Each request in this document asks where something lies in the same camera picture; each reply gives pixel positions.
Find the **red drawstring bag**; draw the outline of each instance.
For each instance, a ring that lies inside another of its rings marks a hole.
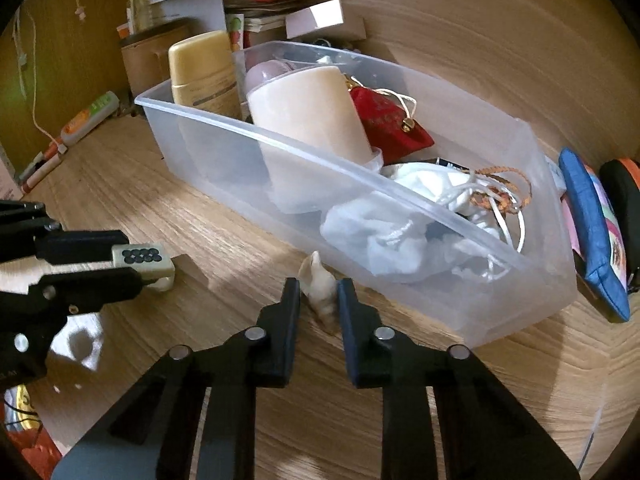
[[[364,86],[352,86],[350,93],[369,143],[382,150],[385,164],[433,146],[427,131],[391,99]]]

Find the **wooden table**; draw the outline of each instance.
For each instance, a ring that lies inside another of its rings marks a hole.
[[[132,242],[161,241],[173,256],[185,255],[175,259],[171,292],[108,305],[84,325],[73,319],[56,339],[63,355],[50,354],[48,376],[30,391],[62,449],[171,346],[208,348],[251,324],[304,257],[169,174],[142,118],[107,121],[28,199],[45,202],[67,229],[119,228]],[[6,264],[3,288],[25,290],[43,268],[34,260]],[[457,341],[424,315],[370,289],[358,293],[417,342],[446,348]],[[580,297],[477,350],[574,463],[595,429],[584,478],[613,450],[640,403],[637,298],[633,303],[635,320],[609,324]],[[340,347],[303,312],[290,386],[258,393],[257,478],[379,478],[381,395],[351,387]]]

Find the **gold bell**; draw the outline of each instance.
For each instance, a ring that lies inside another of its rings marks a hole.
[[[411,117],[405,117],[402,119],[402,131],[409,133],[415,128],[415,121]]]

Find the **white cloth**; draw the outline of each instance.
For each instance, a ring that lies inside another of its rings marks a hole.
[[[443,206],[500,238],[494,214],[470,204],[473,189],[460,188],[475,182],[474,175],[423,162],[388,166],[382,174],[432,202],[444,198]],[[484,247],[444,226],[430,235],[432,223],[423,213],[374,191],[329,209],[320,233],[374,276],[401,283],[420,282],[473,256],[488,256]]]

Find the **yellow plastic bottle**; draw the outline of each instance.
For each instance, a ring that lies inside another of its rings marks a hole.
[[[226,30],[179,41],[169,48],[174,102],[241,119],[236,68]]]

